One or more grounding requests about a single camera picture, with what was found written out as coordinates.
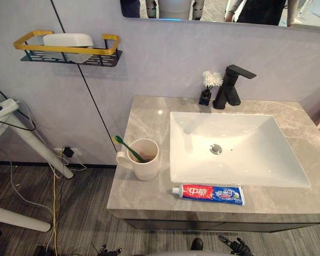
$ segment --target mug handle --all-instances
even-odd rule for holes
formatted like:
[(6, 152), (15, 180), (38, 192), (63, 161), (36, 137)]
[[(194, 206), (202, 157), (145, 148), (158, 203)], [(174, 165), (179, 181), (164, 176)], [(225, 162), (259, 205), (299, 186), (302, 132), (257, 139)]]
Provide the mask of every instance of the mug handle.
[(132, 162), (127, 158), (126, 153), (119, 151), (116, 153), (116, 162), (127, 169), (132, 169)]

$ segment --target white robot body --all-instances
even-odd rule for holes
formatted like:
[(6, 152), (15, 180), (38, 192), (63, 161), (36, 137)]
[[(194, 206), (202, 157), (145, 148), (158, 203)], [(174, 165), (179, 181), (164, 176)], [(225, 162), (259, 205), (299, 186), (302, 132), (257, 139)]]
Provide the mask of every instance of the white robot body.
[[(188, 20), (191, 0), (158, 0), (160, 19)], [(146, 0), (147, 16), (156, 18), (156, 2)], [(204, 0), (195, 0), (193, 4), (193, 20), (200, 20), (203, 15)]]

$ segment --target faucet handle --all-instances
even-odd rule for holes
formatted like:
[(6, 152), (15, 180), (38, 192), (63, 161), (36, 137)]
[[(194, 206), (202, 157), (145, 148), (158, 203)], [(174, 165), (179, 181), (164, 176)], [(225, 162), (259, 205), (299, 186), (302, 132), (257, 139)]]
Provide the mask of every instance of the faucet handle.
[(251, 73), (250, 71), (245, 70), (236, 65), (230, 65), (226, 68), (226, 74), (231, 77), (238, 77), (239, 75), (244, 76), (248, 79), (256, 77), (256, 74)]

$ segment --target toothpaste tube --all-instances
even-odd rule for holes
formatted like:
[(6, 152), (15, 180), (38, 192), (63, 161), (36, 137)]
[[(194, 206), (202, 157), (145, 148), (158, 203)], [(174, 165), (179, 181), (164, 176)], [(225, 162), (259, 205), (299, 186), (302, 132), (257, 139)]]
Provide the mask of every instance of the toothpaste tube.
[(178, 194), (180, 198), (198, 201), (245, 205), (241, 187), (180, 185), (180, 187), (172, 188), (172, 193)]

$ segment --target black shoe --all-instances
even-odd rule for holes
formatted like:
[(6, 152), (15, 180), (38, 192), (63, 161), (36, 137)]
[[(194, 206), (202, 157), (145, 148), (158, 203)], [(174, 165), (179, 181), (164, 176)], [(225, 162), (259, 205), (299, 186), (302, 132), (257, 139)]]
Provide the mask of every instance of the black shoe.
[(191, 245), (191, 251), (202, 251), (204, 248), (203, 240), (196, 238), (193, 240)]

